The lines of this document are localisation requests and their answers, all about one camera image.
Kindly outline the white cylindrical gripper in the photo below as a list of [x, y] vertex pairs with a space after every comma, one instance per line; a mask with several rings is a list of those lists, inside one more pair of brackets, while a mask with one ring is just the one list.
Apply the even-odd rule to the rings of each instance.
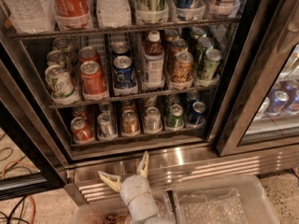
[[137, 167], [137, 174], [127, 177], [121, 183], [119, 175], [110, 175], [99, 171], [100, 179], [120, 195], [130, 212], [134, 224], [143, 224], [148, 218], [159, 213], [153, 198], [150, 183], [147, 179], [149, 169], [149, 153], [145, 151]]

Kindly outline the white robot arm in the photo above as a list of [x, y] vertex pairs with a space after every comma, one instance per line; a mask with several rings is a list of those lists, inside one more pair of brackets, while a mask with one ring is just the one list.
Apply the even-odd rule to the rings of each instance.
[[133, 224], [173, 224], [160, 216], [159, 208], [153, 198], [148, 181], [149, 153], [145, 151], [138, 164], [136, 174], [121, 182], [119, 175], [99, 171], [100, 179], [111, 189], [118, 192], [127, 206]]

